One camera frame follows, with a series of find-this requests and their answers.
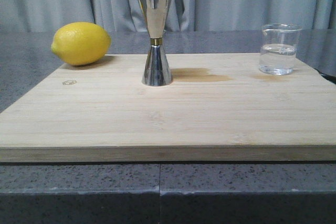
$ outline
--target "gray speckled countertop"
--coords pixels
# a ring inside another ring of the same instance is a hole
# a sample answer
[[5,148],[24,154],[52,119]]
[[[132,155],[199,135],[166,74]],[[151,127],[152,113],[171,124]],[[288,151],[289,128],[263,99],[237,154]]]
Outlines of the gray speckled countertop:
[[[147,53],[147,33],[111,37],[110,54]],[[52,39],[0,33],[0,112],[62,64]],[[261,35],[166,32],[164,41],[167,54],[258,52]],[[336,30],[302,31],[302,61],[336,76],[335,52]],[[335,162],[0,165],[0,223],[335,223],[335,209]]]

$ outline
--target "lemon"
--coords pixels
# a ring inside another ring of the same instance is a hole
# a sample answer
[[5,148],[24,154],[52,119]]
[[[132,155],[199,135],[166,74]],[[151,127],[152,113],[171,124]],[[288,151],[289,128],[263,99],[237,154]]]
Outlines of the lemon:
[[110,45],[111,38],[101,26],[89,22],[74,22],[56,31],[51,51],[62,61],[81,66],[102,58]]

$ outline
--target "gray curtain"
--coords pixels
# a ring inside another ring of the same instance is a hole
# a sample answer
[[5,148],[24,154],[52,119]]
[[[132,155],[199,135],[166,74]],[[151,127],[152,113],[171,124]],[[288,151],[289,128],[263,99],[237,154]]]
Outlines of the gray curtain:
[[[0,31],[55,31],[76,21],[145,31],[137,0],[0,0]],[[173,0],[166,30],[253,30],[266,23],[336,28],[336,0]]]

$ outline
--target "jigger cup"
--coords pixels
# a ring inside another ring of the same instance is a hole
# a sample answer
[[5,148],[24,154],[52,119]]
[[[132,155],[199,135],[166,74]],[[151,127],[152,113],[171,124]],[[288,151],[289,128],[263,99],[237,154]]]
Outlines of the jigger cup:
[[163,29],[171,0],[138,0],[151,39],[142,83],[164,86],[173,81],[162,45]]

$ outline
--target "engraved logo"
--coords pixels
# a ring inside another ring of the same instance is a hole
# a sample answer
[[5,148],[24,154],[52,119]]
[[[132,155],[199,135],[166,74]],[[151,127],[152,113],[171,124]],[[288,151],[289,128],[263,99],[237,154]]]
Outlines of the engraved logo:
[[63,85],[74,85],[75,83],[77,83],[77,81],[75,81],[75,80],[69,80],[69,81],[64,81]]

